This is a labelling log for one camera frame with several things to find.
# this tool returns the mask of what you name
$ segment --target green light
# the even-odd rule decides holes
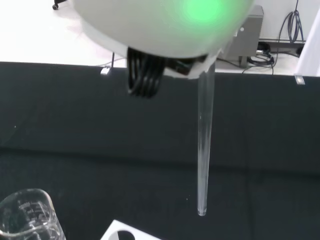
[[[220,22],[232,7],[228,0],[186,0],[184,13],[187,19],[198,24]]]

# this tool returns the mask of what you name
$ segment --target cable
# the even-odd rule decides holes
[[[113,62],[117,62],[117,61],[120,61],[120,60],[123,60],[123,59],[126,59],[126,58],[125,57],[121,57],[121,58],[118,58],[118,59],[114,60]],[[96,65],[96,67],[108,67],[109,64],[112,64],[112,61],[109,61],[109,62],[104,63],[104,64]]]
[[[303,32],[303,29],[302,29],[302,24],[301,24],[301,19],[300,19],[300,14],[299,14],[299,11],[297,10],[298,9],[298,3],[299,3],[299,0],[296,0],[295,10],[290,12],[285,17],[285,19],[284,19],[284,21],[282,23],[282,26],[281,26],[281,29],[280,29],[280,33],[279,33],[279,38],[278,38],[278,44],[280,43],[281,33],[282,33],[282,30],[284,29],[284,26],[285,26],[285,23],[286,23],[287,19],[288,19],[288,35],[289,35],[290,43],[293,44],[293,43],[295,43],[297,41],[298,36],[299,36],[299,32],[301,33],[302,42],[305,41],[304,32]],[[294,29],[294,34],[293,34],[293,37],[292,37],[294,21],[295,21],[295,29]],[[275,61],[274,61],[273,67],[275,67],[276,64],[277,64],[278,55],[279,55],[279,47],[276,50],[276,57],[275,57]]]
[[[151,98],[159,90],[167,60],[163,57],[128,48],[128,92],[130,95]]]
[[[115,62],[115,52],[112,53],[112,61],[111,61],[111,67],[114,67],[114,62]]]
[[[270,53],[271,54],[276,54],[277,52],[276,51],[271,51]],[[289,52],[289,51],[279,51],[278,54],[286,54],[286,55],[290,55],[290,56],[299,58],[299,56],[297,54],[294,54],[294,53]]]
[[[274,73],[275,73],[274,66],[273,66],[273,64],[275,63],[274,57],[271,56],[269,53],[263,54],[262,56],[269,58],[269,59],[265,59],[263,57],[256,56],[255,58],[263,60],[263,61],[258,61],[258,60],[253,60],[251,57],[248,57],[247,58],[248,63],[252,64],[253,66],[247,67],[245,70],[243,70],[242,73],[244,74],[245,71],[247,71],[251,68],[260,67],[260,68],[268,68],[268,69],[271,68],[272,75],[274,75]]]
[[[231,62],[231,61],[224,60],[224,59],[222,59],[222,58],[217,58],[216,60],[217,60],[217,61],[221,61],[221,62],[225,62],[225,63],[230,64],[230,65],[232,65],[232,66],[235,66],[235,67],[237,67],[237,68],[241,68],[239,65],[237,65],[237,64],[235,64],[235,63],[233,63],[233,62]]]

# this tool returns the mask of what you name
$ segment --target black fabric surface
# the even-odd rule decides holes
[[[197,215],[197,82],[151,100],[124,69],[0,63],[0,199],[52,197],[67,240],[113,219],[163,240],[318,239],[320,82],[216,74],[205,217]]]

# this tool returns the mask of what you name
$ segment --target black coiled cable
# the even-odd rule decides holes
[[[301,33],[302,42],[303,43],[305,42],[304,32],[302,29],[302,24],[301,24],[301,19],[300,19],[300,14],[298,11],[298,3],[299,3],[299,0],[296,0],[295,10],[290,12],[284,19],[282,26],[280,28],[278,43],[280,43],[281,33],[282,33],[282,30],[284,29],[286,20],[288,20],[288,35],[289,35],[290,43],[293,44],[297,41],[299,33]],[[294,28],[294,34],[292,36],[294,22],[295,22],[295,28]],[[279,47],[276,50],[276,57],[275,57],[275,62],[274,62],[273,67],[275,67],[278,62],[278,55],[279,55]]]
[[[255,67],[269,68],[268,66],[270,66],[272,69],[272,75],[273,75],[274,74],[274,65],[273,64],[275,63],[274,57],[271,56],[270,53],[268,53],[268,52],[266,54],[262,54],[261,56],[269,58],[269,60],[262,58],[262,57],[259,57],[259,56],[255,56],[255,57],[257,59],[261,59],[263,61],[253,60],[251,57],[248,57],[247,58],[248,63],[252,64],[253,66],[247,67],[245,70],[243,70],[242,73],[245,73],[245,71],[247,71],[251,68],[255,68]]]
[[[288,35],[289,35],[290,43],[292,44],[297,41],[299,32],[301,33],[302,41],[304,41],[304,32],[302,30],[300,14],[299,14],[299,11],[297,10],[298,3],[299,3],[299,0],[296,1],[295,10],[290,12],[285,18],[285,19],[288,18]],[[294,22],[295,22],[295,28],[294,28],[294,34],[292,36]]]
[[[130,95],[151,98],[158,92],[166,67],[165,58],[128,48],[127,67]]]

